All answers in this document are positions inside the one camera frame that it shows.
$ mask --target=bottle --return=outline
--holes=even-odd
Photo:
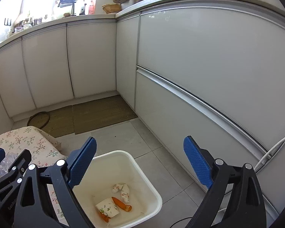
[[[91,0],[91,4],[89,6],[89,14],[94,14],[95,13],[95,4],[93,0]]]

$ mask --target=baseboard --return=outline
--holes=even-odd
[[[41,112],[41,111],[52,111],[52,110],[56,110],[62,107],[66,107],[68,105],[76,105],[76,104],[81,104],[81,103],[85,103],[88,101],[92,101],[92,100],[96,100],[96,99],[101,99],[101,98],[105,98],[105,97],[111,97],[111,96],[115,96],[118,95],[119,93],[114,90],[114,91],[108,91],[108,92],[104,92],[104,93],[98,93],[98,94],[94,94],[94,95],[90,95],[90,96],[86,96],[86,97],[79,97],[79,98],[75,98],[75,99],[71,99],[71,100],[67,100],[67,101],[63,101],[57,104],[51,104],[49,106],[45,106],[42,108],[38,108],[29,112],[24,112],[18,115],[15,115],[12,117],[12,119],[14,120],[14,122],[22,120],[22,119],[26,119],[31,117],[32,115]]]

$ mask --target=food scrap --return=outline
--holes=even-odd
[[[120,195],[121,195],[122,201],[124,203],[128,203],[129,202],[130,189],[129,189],[127,184],[123,185],[122,190],[120,192]]]
[[[99,211],[99,213],[100,213],[100,216],[101,216],[101,218],[105,221],[105,222],[107,222],[107,223],[109,223],[109,217],[108,216],[105,216],[101,211]]]
[[[109,218],[119,214],[119,210],[112,198],[107,198],[96,205],[96,208],[104,215]]]
[[[119,206],[122,210],[125,210],[126,212],[130,212],[132,210],[132,206],[124,204],[122,201],[118,200],[115,197],[112,197],[114,203]]]
[[[119,184],[119,183],[115,184],[114,187],[113,187],[113,189],[112,189],[112,193],[114,193],[114,194],[117,193],[118,190],[121,190],[121,189],[122,189],[122,187],[123,187],[122,184]]]
[[[130,188],[128,187],[127,184],[115,184],[113,189],[112,189],[112,193],[117,193],[118,190],[120,190],[120,196],[121,199],[124,203],[128,203],[129,202],[129,197],[130,197]]]

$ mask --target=drawer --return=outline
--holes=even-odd
[[[138,69],[136,81],[136,113],[195,178],[183,149],[188,135],[214,158],[222,158],[229,165],[248,162],[255,166],[262,157],[252,144],[246,142],[244,146],[239,142],[244,140],[241,134],[231,129],[228,133],[219,117],[164,80]]]
[[[161,9],[141,16],[138,65],[200,97],[267,149],[283,138],[285,28],[226,8]]]

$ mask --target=white plastic bin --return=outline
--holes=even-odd
[[[120,198],[120,192],[112,193],[116,183],[126,183],[130,188],[128,205],[130,212],[119,208],[119,214],[106,223],[95,205],[109,197]],[[81,183],[73,192],[82,209],[96,228],[127,228],[140,224],[161,209],[160,194],[139,168],[134,158],[125,151],[113,151],[93,158]]]

